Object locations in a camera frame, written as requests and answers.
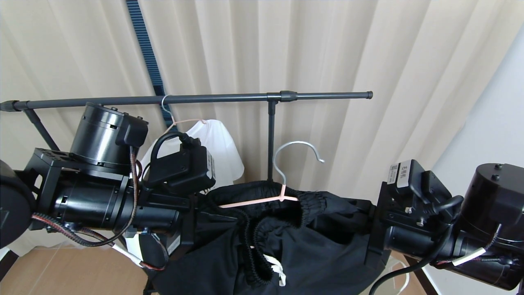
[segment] white garment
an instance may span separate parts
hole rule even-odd
[[[200,138],[203,146],[215,160],[216,183],[211,189],[221,186],[232,185],[234,180],[239,179],[244,173],[244,164],[240,159],[233,138],[221,121],[206,120],[206,124],[198,121],[189,131],[186,132],[192,138]],[[156,141],[146,152],[140,161],[142,167],[151,160],[151,150]],[[158,158],[174,154],[180,150],[180,140],[173,138],[164,141],[158,151]]]

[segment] clothes rack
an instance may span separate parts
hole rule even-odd
[[[281,91],[256,94],[209,94],[209,95],[183,95],[167,96],[164,103],[205,103],[205,102],[243,102],[243,101],[267,101],[268,103],[268,154],[267,154],[267,178],[273,179],[273,151],[275,142],[275,113],[279,102],[291,102],[296,100],[324,100],[324,99],[371,99],[373,92],[327,92],[327,93],[296,93],[293,91]],[[9,100],[0,103],[0,111],[24,112],[29,121],[35,126],[47,145],[55,151],[59,151],[57,144],[40,121],[36,109],[83,107],[87,102],[98,103],[103,106],[122,106],[136,104],[160,104],[164,96],[138,96],[138,97],[101,97],[101,98],[77,98],[77,99],[52,99],[38,101]]]

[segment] robotic arm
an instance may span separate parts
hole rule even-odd
[[[150,165],[136,163],[135,179],[142,182],[130,181],[129,171],[146,134],[142,118],[88,103],[69,153],[36,148],[23,171],[0,161],[0,248],[27,228],[56,231],[60,224],[58,230],[68,233],[112,230],[113,240],[138,231],[156,233],[164,243],[176,239],[169,250],[176,259],[191,249],[199,228],[227,227],[235,221],[198,210],[196,194],[215,183],[214,163],[200,140],[187,134],[159,138]],[[180,151],[157,158],[162,142],[173,137],[180,138]],[[38,176],[42,182],[36,187]],[[430,262],[514,289],[524,277],[522,180],[524,168],[484,164],[477,168],[465,198],[452,197],[417,161],[391,166],[376,206],[354,200],[361,209],[354,218],[360,218],[362,231],[370,234],[365,263],[378,267],[383,252],[393,249],[420,260],[417,267]]]

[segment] black fabric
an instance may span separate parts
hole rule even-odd
[[[328,192],[286,187],[299,202],[219,205],[280,194],[274,182],[221,187],[202,196],[199,210],[237,218],[231,228],[197,233],[195,246],[154,277],[167,294],[360,294],[383,271],[364,266],[366,235],[348,230],[357,208]],[[280,287],[263,254],[278,259],[287,276]]]

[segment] vertical rack pole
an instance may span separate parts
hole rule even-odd
[[[267,180],[273,181],[273,149],[275,145],[275,110],[277,100],[268,100],[268,135],[267,135]]]
[[[26,110],[23,110],[23,112],[29,118],[31,123],[33,123],[33,125],[36,127],[36,130],[38,130],[43,140],[46,141],[49,148],[51,148],[53,151],[59,151],[60,149],[58,148],[57,144],[54,142],[49,132],[47,132],[46,127],[42,124],[42,121],[40,121],[40,118],[38,117],[36,112],[32,109],[26,109]]]

